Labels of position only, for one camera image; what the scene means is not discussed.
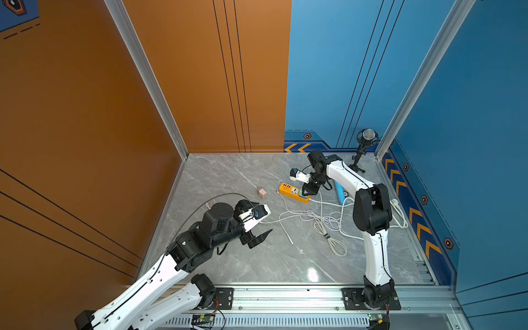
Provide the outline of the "orange power strip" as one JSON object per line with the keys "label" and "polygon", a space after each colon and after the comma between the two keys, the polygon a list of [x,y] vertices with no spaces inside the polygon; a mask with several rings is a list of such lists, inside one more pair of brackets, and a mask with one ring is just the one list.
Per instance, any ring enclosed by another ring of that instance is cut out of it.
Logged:
{"label": "orange power strip", "polygon": [[303,196],[299,188],[287,183],[282,183],[279,186],[279,193],[285,197],[292,198],[298,202],[308,203],[310,201],[310,196]]}

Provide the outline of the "pink charger cube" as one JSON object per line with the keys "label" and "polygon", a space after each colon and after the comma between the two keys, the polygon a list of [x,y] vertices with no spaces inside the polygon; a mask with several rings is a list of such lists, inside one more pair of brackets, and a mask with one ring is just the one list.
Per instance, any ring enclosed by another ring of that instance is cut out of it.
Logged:
{"label": "pink charger cube", "polygon": [[267,197],[267,192],[264,188],[258,188],[257,194],[260,196],[260,198],[265,199]]}

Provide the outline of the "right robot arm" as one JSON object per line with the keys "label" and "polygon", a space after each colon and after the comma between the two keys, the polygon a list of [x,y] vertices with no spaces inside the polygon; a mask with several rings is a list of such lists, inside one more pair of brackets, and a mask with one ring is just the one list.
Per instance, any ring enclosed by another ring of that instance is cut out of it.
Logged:
{"label": "right robot arm", "polygon": [[300,170],[290,171],[290,177],[303,183],[302,195],[317,195],[329,180],[354,195],[353,221],[362,232],[367,262],[362,296],[369,308],[384,308],[395,295],[388,256],[388,233],[393,219],[388,188],[364,179],[337,155],[326,156],[315,150],[307,159],[313,169],[309,175]]}

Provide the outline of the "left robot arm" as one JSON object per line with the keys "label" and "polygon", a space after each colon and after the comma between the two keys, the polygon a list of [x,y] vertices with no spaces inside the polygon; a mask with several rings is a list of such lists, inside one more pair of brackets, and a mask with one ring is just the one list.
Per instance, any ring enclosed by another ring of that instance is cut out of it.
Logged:
{"label": "left robot arm", "polygon": [[216,308],[216,288],[205,274],[196,274],[180,291],[163,298],[174,284],[209,261],[231,241],[254,248],[268,232],[259,236],[252,229],[270,216],[266,204],[240,200],[236,206],[219,202],[201,221],[177,235],[155,265],[121,295],[96,310],[75,317],[77,329],[155,329],[171,316],[197,307]]}

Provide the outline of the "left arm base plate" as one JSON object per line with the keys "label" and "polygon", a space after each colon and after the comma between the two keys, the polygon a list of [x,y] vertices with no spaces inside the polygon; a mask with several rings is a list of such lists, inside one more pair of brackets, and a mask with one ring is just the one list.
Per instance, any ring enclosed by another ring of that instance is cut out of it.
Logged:
{"label": "left arm base plate", "polygon": [[227,311],[232,309],[235,289],[233,287],[217,287],[213,293],[201,298],[198,305],[192,310],[198,309],[220,309]]}

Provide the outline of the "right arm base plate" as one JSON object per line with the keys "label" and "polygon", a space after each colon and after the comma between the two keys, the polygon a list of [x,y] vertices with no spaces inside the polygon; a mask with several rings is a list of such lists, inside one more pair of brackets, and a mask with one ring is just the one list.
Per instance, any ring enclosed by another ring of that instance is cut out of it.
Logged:
{"label": "right arm base plate", "polygon": [[381,297],[374,293],[365,293],[364,288],[345,287],[341,289],[343,303],[346,310],[353,311],[400,311],[402,306],[395,290],[389,294],[382,294]]}

